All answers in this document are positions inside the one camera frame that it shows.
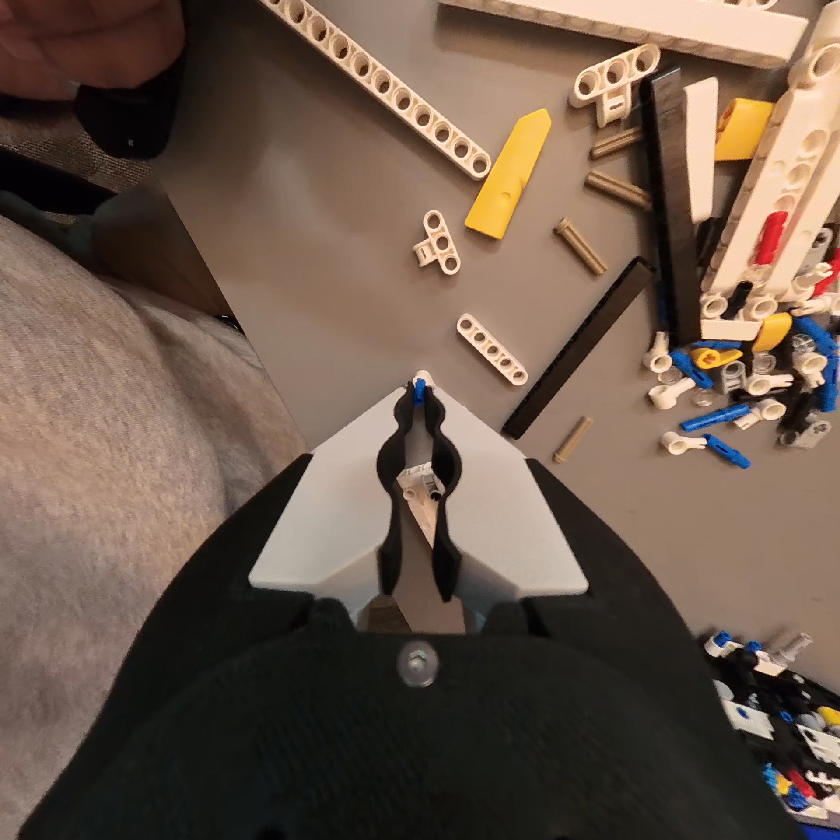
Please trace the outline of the white lego frame, red pin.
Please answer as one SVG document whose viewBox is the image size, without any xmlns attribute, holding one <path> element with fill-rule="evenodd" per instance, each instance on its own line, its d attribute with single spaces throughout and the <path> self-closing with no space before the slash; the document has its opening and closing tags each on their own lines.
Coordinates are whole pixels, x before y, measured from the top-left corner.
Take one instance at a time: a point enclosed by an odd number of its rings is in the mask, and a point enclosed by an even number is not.
<svg viewBox="0 0 840 840">
<path fill-rule="evenodd" d="M 788 75 L 704 276 L 700 336 L 754 339 L 791 295 L 838 198 L 838 2 Z"/>
</svg>

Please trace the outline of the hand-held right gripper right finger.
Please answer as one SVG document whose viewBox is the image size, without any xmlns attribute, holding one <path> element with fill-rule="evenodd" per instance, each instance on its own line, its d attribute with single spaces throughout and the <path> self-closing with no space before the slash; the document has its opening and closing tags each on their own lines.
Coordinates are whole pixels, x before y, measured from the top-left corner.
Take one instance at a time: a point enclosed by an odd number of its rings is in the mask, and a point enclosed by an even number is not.
<svg viewBox="0 0 840 840">
<path fill-rule="evenodd" d="M 425 387 L 437 501 L 432 569 L 444 602 L 481 621 L 501 603 L 580 595 L 581 565 L 529 460 L 440 387 Z"/>
</svg>

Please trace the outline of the short tan lego pin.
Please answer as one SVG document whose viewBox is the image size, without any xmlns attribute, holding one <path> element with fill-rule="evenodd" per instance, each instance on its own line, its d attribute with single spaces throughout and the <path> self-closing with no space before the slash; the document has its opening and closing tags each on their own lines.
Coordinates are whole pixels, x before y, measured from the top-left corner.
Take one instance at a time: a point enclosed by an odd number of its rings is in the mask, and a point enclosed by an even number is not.
<svg viewBox="0 0 840 840">
<path fill-rule="evenodd" d="M 593 426 L 593 423 L 592 417 L 582 416 L 565 437 L 562 444 L 553 452 L 552 461 L 557 465 L 565 463 Z"/>
</svg>

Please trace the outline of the white five-hole lego beam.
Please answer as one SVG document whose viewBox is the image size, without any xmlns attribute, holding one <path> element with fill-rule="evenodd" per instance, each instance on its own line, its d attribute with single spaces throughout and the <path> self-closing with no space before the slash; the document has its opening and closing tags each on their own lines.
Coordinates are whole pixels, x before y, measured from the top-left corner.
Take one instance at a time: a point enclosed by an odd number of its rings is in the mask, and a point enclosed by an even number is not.
<svg viewBox="0 0 840 840">
<path fill-rule="evenodd" d="M 522 363 L 493 336 L 472 314 L 465 312 L 457 320 L 456 331 L 485 361 L 515 386 L 524 386 L 529 373 Z"/>
</svg>

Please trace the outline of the grey lego connector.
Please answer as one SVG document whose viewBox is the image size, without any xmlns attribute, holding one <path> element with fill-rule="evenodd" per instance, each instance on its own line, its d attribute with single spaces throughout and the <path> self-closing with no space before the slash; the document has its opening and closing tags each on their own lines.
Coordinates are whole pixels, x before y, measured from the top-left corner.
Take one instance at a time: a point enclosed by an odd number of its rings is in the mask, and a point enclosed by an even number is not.
<svg viewBox="0 0 840 840">
<path fill-rule="evenodd" d="M 832 430 L 830 419 L 821 413 L 810 412 L 789 427 L 782 428 L 776 443 L 787 449 L 813 450 Z"/>
</svg>

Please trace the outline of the small yellow lego block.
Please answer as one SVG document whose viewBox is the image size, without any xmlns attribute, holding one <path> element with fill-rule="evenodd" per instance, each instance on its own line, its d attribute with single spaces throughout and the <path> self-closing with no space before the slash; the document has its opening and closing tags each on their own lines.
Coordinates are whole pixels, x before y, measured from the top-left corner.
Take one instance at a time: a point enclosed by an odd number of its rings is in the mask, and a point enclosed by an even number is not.
<svg viewBox="0 0 840 840">
<path fill-rule="evenodd" d="M 748 161 L 753 158 L 767 129 L 774 102 L 733 98 L 717 122 L 714 161 Z"/>
</svg>

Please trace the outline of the smooth black lego beam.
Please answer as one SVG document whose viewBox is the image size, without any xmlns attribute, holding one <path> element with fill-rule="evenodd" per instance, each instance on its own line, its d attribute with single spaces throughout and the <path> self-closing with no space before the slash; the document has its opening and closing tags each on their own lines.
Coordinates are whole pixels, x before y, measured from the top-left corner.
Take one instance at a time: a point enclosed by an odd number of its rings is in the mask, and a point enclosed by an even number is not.
<svg viewBox="0 0 840 840">
<path fill-rule="evenodd" d="M 655 268 L 644 257 L 630 260 L 502 425 L 504 436 L 519 440 L 530 429 L 654 278 Z"/>
</svg>

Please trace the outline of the white flat lego panel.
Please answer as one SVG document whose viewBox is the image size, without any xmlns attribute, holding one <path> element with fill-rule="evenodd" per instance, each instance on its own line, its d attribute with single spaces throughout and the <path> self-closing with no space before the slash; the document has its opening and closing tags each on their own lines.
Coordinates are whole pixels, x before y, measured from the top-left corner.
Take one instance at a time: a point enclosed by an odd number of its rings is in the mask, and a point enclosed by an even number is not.
<svg viewBox="0 0 840 840">
<path fill-rule="evenodd" d="M 718 79 L 695 82 L 686 86 L 684 93 L 689 208 L 692 223 L 699 225 L 708 220 L 713 209 Z"/>
</svg>

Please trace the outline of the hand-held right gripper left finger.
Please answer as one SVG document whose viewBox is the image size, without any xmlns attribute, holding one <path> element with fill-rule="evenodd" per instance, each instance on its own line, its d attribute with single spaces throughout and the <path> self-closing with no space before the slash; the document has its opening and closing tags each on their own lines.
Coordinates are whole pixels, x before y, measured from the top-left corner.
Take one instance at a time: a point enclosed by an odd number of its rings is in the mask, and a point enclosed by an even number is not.
<svg viewBox="0 0 840 840">
<path fill-rule="evenodd" d="M 334 599 L 353 623 L 383 593 L 378 552 L 390 531 L 392 489 L 377 473 L 382 447 L 413 420 L 414 389 L 398 387 L 325 440 L 248 574 L 255 589 Z"/>
</svg>

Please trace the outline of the black toothed lego beam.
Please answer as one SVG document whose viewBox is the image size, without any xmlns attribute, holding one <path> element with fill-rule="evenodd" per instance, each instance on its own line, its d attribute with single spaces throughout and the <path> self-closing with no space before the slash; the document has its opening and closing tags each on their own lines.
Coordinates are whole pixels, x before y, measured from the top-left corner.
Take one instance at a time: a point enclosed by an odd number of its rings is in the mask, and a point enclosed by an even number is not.
<svg viewBox="0 0 840 840">
<path fill-rule="evenodd" d="M 654 218 L 661 299 L 672 344 L 700 339 L 697 231 L 691 219 L 686 95 L 681 69 L 643 79 L 638 103 Z"/>
</svg>

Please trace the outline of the white lego panel assembly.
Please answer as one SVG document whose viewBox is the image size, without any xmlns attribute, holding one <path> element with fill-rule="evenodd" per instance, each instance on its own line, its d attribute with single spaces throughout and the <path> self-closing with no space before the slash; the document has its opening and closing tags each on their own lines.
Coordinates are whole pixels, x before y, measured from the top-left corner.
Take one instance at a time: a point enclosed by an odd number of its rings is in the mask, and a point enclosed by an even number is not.
<svg viewBox="0 0 840 840">
<path fill-rule="evenodd" d="M 404 501 L 429 546 L 435 542 L 438 503 L 445 487 L 434 473 L 430 461 L 404 469 L 396 479 Z"/>
</svg>

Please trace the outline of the large white T-shaped lego piece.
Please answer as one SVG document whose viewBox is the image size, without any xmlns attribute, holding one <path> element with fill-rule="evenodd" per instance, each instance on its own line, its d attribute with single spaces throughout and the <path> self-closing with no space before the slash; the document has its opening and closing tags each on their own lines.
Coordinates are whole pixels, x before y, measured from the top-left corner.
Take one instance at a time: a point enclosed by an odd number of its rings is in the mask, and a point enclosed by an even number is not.
<svg viewBox="0 0 840 840">
<path fill-rule="evenodd" d="M 597 125 L 624 120 L 632 109 L 634 85 L 658 68 L 660 49 L 656 44 L 639 45 L 581 71 L 569 93 L 573 108 L 595 105 Z"/>
</svg>

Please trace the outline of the small white T-shaped lego piece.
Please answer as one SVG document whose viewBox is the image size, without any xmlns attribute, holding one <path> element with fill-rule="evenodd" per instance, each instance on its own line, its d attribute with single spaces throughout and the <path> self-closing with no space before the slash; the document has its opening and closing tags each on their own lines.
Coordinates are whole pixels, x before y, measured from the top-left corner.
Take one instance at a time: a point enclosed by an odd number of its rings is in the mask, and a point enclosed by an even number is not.
<svg viewBox="0 0 840 840">
<path fill-rule="evenodd" d="M 413 247 L 418 265 L 438 264 L 448 277 L 458 274 L 461 261 L 444 216 L 436 209 L 428 211 L 423 217 L 423 229 L 425 238 Z"/>
</svg>

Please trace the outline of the long thin white holed beam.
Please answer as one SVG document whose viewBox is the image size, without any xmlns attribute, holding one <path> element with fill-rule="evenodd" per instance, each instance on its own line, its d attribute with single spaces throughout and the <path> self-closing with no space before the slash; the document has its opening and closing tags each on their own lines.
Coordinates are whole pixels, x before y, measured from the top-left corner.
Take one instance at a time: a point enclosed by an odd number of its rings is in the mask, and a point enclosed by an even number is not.
<svg viewBox="0 0 840 840">
<path fill-rule="evenodd" d="M 470 179 L 482 182 L 487 177 L 492 159 L 477 142 L 315 6 L 305 1 L 259 3 Z"/>
</svg>

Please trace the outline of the person's left hand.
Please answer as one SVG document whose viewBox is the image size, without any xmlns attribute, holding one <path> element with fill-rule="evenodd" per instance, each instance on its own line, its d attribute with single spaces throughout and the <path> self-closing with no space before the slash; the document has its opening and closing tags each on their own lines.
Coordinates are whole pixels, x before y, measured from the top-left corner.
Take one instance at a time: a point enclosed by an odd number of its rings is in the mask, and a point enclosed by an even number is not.
<svg viewBox="0 0 840 840">
<path fill-rule="evenodd" d="M 2 1 L 1 92 L 68 101 L 75 86 L 136 88 L 184 45 L 179 1 Z"/>
</svg>

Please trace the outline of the yellow curved lego panel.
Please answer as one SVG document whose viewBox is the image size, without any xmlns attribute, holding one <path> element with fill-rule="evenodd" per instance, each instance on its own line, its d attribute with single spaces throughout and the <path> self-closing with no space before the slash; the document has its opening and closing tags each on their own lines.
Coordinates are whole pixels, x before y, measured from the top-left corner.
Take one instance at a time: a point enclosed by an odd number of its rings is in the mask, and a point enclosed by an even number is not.
<svg viewBox="0 0 840 840">
<path fill-rule="evenodd" d="M 502 239 L 552 127 L 546 108 L 516 122 L 465 218 L 479 234 Z"/>
</svg>

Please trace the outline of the person's grey clothing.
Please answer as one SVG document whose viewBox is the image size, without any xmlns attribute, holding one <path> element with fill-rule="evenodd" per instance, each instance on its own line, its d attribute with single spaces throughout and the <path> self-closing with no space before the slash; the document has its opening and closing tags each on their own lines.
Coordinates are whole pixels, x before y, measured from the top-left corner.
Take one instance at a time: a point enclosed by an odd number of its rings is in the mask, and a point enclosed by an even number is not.
<svg viewBox="0 0 840 840">
<path fill-rule="evenodd" d="M 2 195 L 1 837 L 95 721 L 162 592 L 306 451 L 247 339 L 91 270 Z"/>
</svg>

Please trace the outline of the lego helicopter model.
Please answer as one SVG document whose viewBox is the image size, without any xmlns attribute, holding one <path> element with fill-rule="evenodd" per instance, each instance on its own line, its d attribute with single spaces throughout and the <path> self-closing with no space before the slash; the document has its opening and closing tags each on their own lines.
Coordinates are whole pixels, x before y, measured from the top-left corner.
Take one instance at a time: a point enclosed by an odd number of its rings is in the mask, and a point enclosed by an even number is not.
<svg viewBox="0 0 840 840">
<path fill-rule="evenodd" d="M 713 631 L 698 643 L 732 728 L 810 838 L 838 838 L 839 698 L 798 669 L 808 633 L 765 645 Z"/>
</svg>

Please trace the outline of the tan lego axle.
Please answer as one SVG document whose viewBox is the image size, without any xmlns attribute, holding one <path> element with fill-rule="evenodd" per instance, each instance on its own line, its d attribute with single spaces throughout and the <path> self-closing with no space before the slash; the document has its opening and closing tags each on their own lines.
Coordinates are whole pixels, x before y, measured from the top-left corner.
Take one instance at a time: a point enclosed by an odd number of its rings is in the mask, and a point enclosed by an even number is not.
<svg viewBox="0 0 840 840">
<path fill-rule="evenodd" d="M 584 185 L 646 212 L 653 210 L 651 195 L 642 187 L 600 170 L 590 170 Z"/>
<path fill-rule="evenodd" d="M 553 233 L 565 243 L 594 277 L 600 277 L 607 272 L 607 264 L 569 218 L 562 217 L 554 226 Z"/>
<path fill-rule="evenodd" d="M 599 161 L 605 159 L 607 156 L 641 143 L 643 139 L 644 131 L 641 127 L 633 126 L 630 129 L 625 129 L 605 139 L 594 142 L 589 152 L 589 160 Z"/>
</svg>

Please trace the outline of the long thick white lego beam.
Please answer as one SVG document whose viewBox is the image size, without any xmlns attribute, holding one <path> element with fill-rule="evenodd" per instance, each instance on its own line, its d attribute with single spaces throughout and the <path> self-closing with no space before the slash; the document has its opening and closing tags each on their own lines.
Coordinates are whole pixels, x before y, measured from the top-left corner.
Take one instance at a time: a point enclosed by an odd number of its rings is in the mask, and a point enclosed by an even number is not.
<svg viewBox="0 0 840 840">
<path fill-rule="evenodd" d="M 806 17 L 775 2 L 442 1 L 442 5 L 759 69 L 786 67 Z"/>
</svg>

